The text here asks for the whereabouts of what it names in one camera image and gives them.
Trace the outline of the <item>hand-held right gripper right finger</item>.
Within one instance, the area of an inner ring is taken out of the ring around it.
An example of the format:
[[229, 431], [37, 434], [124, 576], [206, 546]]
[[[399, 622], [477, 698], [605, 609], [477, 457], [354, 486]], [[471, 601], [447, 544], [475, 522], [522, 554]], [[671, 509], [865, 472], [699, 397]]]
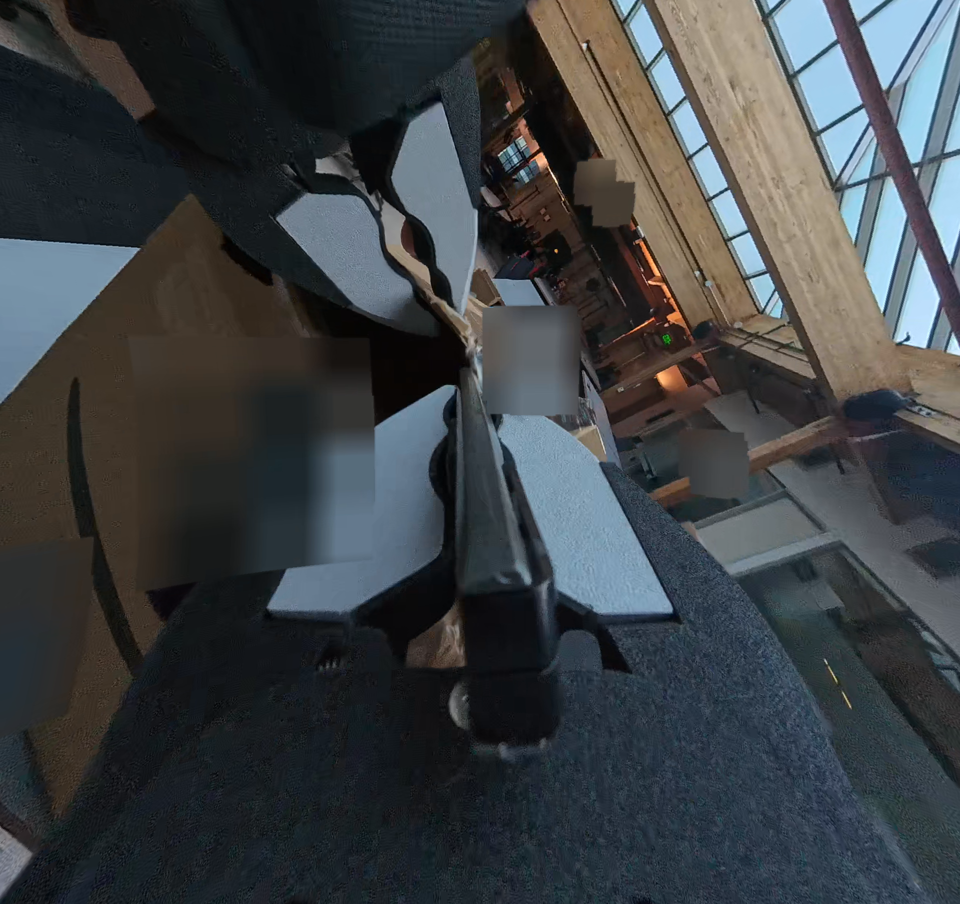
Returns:
[[603, 622], [672, 617], [674, 607], [595, 454], [543, 416], [504, 415], [498, 434], [519, 474], [558, 594]]

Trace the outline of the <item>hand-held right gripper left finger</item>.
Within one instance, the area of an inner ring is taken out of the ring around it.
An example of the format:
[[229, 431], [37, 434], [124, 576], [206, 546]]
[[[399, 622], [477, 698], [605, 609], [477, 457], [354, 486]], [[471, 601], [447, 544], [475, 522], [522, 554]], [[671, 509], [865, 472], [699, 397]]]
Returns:
[[286, 571], [268, 604], [273, 617], [340, 621], [440, 555], [445, 508], [430, 461], [455, 393], [443, 385], [375, 426], [371, 557]]

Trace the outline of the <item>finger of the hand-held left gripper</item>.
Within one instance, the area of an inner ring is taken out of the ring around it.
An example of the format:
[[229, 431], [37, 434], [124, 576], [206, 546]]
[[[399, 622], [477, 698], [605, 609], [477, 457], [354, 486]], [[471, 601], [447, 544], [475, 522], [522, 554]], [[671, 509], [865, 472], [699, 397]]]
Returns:
[[478, 214], [449, 124], [439, 101], [411, 118], [389, 179], [403, 213], [425, 230], [427, 266], [441, 284], [438, 296], [450, 306], [465, 306], [476, 259]]
[[387, 252], [380, 219], [362, 195], [306, 193], [276, 216], [350, 308], [396, 331], [435, 338], [438, 318]]

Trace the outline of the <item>grey utility knife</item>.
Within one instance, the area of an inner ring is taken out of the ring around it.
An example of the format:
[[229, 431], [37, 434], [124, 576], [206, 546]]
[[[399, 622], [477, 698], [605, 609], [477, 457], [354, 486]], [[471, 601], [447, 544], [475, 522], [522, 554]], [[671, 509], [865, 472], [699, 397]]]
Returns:
[[544, 750], [561, 722], [553, 569], [472, 366], [461, 371], [448, 429], [465, 655], [451, 705], [479, 752], [515, 762]]

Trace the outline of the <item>brown cardboard box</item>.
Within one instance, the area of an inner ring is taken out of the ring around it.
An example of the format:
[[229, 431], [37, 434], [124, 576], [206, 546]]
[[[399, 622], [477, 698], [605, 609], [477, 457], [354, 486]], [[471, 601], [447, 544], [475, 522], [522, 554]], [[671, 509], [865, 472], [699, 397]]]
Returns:
[[127, 337], [359, 337], [370, 342], [380, 422], [453, 382], [457, 335], [406, 334], [279, 278], [256, 277], [186, 197], [2, 403], [2, 547], [91, 537], [93, 521], [121, 614], [92, 591], [81, 656], [61, 716], [26, 732], [54, 820], [89, 769], [141, 658], [163, 627], [138, 589], [136, 404]]

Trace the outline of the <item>bright paned window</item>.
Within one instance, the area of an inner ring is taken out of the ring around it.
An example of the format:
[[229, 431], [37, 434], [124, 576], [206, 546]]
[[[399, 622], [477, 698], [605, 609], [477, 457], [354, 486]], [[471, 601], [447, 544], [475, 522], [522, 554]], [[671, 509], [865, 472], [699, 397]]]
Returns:
[[532, 151], [523, 136], [512, 140], [497, 154], [503, 173], [517, 185], [529, 183], [541, 172], [540, 152]]

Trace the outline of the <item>skylight window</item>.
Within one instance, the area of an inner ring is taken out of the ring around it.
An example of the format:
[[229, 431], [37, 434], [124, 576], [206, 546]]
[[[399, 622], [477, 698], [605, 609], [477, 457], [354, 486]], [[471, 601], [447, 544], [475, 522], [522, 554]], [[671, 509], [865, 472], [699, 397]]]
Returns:
[[[608, 0], [762, 313], [785, 305], [643, 0]], [[899, 344], [958, 355], [823, 0], [753, 0]], [[849, 0], [948, 263], [958, 270], [959, 0]]]

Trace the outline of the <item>rust red pipe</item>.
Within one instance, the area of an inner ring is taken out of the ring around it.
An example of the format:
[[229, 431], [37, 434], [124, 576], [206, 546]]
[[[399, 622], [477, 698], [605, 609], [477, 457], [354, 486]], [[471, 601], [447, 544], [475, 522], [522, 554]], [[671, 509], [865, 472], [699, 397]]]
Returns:
[[942, 312], [959, 334], [959, 289], [921, 185], [890, 110], [850, 0], [822, 0], [847, 68], [856, 86], [879, 151], [903, 204], [906, 220], [923, 254]]

